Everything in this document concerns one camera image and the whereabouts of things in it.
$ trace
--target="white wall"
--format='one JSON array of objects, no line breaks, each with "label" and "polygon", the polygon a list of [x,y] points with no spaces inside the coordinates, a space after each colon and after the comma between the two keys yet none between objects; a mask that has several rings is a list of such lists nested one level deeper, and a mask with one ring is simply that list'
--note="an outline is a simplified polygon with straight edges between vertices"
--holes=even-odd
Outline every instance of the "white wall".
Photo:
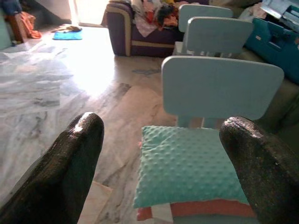
[{"label": "white wall", "polygon": [[69,0],[36,0],[60,19],[71,19]]}]

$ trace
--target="pile of clothes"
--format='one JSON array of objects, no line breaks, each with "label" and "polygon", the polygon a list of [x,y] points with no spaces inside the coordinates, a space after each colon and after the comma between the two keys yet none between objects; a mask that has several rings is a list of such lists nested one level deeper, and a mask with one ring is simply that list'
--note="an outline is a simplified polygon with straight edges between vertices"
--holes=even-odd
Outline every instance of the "pile of clothes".
[{"label": "pile of clothes", "polygon": [[147,37],[154,30],[163,30],[178,26],[178,8],[186,1],[174,0],[132,0],[135,11],[135,23],[143,37]]}]

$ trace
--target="cushion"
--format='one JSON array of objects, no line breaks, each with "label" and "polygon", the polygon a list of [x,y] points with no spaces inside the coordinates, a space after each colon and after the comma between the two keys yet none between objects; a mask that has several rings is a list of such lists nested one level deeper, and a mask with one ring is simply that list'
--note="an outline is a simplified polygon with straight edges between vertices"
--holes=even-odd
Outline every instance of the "cushion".
[{"label": "cushion", "polygon": [[[173,203],[171,212],[173,217],[185,217],[195,215],[224,215],[239,217],[256,217],[250,205],[238,201],[216,199],[205,202],[180,202]],[[151,207],[139,208],[137,221],[153,218]]]},{"label": "cushion", "polygon": [[135,208],[212,199],[248,203],[217,130],[164,126],[142,130]]}]

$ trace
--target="orange fabric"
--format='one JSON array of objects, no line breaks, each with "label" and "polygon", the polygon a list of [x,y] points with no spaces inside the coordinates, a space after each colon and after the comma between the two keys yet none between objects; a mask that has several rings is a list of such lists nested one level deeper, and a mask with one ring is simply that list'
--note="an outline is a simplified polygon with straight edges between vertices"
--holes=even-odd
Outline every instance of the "orange fabric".
[{"label": "orange fabric", "polygon": [[[250,205],[238,201],[215,199],[205,202],[184,202],[171,204],[171,212],[174,217],[194,215],[225,215],[256,217]],[[144,221],[152,218],[151,207],[140,208],[137,213],[137,220]]]},{"label": "orange fabric", "polygon": [[36,30],[33,30],[34,27],[34,21],[36,18],[29,13],[21,12],[21,20],[24,24],[24,28],[27,33],[27,37],[33,38],[33,39],[40,39],[42,37],[42,34]]}]

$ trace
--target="marble floor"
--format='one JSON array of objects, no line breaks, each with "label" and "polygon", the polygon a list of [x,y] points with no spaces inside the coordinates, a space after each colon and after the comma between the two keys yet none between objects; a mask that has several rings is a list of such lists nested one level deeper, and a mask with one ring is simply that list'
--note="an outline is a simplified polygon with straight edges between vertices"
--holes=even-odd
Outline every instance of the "marble floor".
[{"label": "marble floor", "polygon": [[114,56],[105,28],[84,28],[81,41],[52,35],[0,51],[0,201],[73,118],[95,112],[105,138],[94,180],[113,190],[96,223],[133,224],[141,127],[175,124],[162,59]]}]

